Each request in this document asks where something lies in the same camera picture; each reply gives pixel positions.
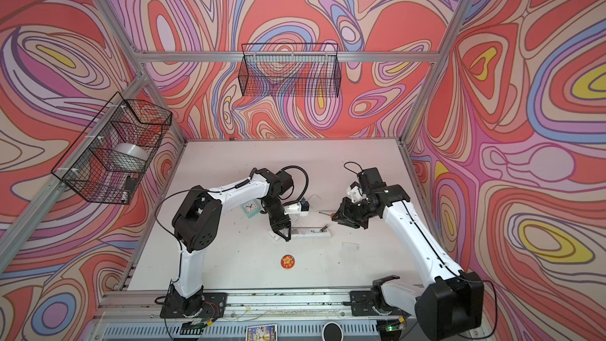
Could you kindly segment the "long white remote control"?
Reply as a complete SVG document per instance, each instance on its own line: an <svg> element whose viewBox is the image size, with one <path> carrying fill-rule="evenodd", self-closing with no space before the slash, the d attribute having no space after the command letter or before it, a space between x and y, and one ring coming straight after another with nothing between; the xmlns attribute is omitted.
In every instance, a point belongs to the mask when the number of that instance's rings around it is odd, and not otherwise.
<svg viewBox="0 0 606 341"><path fill-rule="evenodd" d="M323 227L293 227L291 238L331 238L331 232Z"/></svg>

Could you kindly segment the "long remote battery cover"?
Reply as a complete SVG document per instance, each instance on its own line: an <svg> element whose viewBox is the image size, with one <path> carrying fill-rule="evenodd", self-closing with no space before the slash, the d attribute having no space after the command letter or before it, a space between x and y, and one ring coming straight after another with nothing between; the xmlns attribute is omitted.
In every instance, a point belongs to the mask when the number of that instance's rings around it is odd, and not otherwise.
<svg viewBox="0 0 606 341"><path fill-rule="evenodd" d="M356 253L360 250L360 246L358 245L358 243L354 242L343 242L342 250L349 253Z"/></svg>

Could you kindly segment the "small white remote control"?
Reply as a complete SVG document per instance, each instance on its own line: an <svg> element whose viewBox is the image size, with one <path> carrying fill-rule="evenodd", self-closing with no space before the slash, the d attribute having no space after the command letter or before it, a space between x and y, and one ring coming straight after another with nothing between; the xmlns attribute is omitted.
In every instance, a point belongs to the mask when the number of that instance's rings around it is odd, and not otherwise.
<svg viewBox="0 0 606 341"><path fill-rule="evenodd" d="M270 236L272 239L274 239L275 241L279 241L279 240L281 240L281 239L282 239L282 238L281 238L279 235L277 235L277 234L276 234L274 231L272 231L272 230L269 230L269 231L268 231L268 234L269 234L269 236Z"/></svg>

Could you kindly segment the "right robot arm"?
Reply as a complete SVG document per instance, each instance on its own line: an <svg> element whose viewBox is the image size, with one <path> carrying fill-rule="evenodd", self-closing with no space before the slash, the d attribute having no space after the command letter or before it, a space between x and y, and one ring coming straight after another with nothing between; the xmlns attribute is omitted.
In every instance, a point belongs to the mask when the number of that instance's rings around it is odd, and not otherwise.
<svg viewBox="0 0 606 341"><path fill-rule="evenodd" d="M479 328L487 280L465 272L433 237L418 216L409 194L400 185L389 186L377 168L361 169L347 190L333 222L353 229L367 229L379 217L396 234L413 258L422 288L392 275L376 279L369 298L352 299L355 309L367 306L378 314L396 310L414 317L430 340L464 337Z"/></svg>

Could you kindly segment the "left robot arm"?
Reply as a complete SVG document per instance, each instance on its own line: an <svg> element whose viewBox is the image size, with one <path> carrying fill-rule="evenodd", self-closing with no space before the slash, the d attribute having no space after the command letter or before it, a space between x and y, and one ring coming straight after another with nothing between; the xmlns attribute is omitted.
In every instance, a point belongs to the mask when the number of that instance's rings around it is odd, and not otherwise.
<svg viewBox="0 0 606 341"><path fill-rule="evenodd" d="M224 314L217 298L206 298L202 281L205 250L215 241L224 213L251 200L260 202L268 216L271 232L288 242L292 239L289 209L297 215L309 211L305 194L309 175L305 169L289 165L276 173L252 169L248 178L227 186L205 189L194 186L186 195L171 225L171 235L179 244L178 278L169 283L167 293L157 298L160 317L167 319L206 318L217 320Z"/></svg>

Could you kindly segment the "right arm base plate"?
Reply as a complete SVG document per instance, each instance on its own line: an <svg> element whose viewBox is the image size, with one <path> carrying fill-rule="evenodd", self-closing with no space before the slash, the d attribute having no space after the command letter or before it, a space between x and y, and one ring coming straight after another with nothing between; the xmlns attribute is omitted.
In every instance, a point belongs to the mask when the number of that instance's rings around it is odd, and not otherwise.
<svg viewBox="0 0 606 341"><path fill-rule="evenodd" d="M410 316L401 309L389 306L380 295L372 290L352 290L349 295L349 300L343 304L350 307L355 317L403 316L407 318Z"/></svg>

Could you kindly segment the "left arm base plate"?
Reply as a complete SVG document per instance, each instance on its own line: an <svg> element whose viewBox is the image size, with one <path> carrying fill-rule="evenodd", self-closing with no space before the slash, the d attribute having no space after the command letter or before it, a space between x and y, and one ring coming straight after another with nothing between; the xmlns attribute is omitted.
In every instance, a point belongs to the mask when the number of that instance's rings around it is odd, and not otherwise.
<svg viewBox="0 0 606 341"><path fill-rule="evenodd" d="M224 316L226 308L227 293L211 292L183 298L178 292L171 291L164 298L160 317L162 319L216 320Z"/></svg>

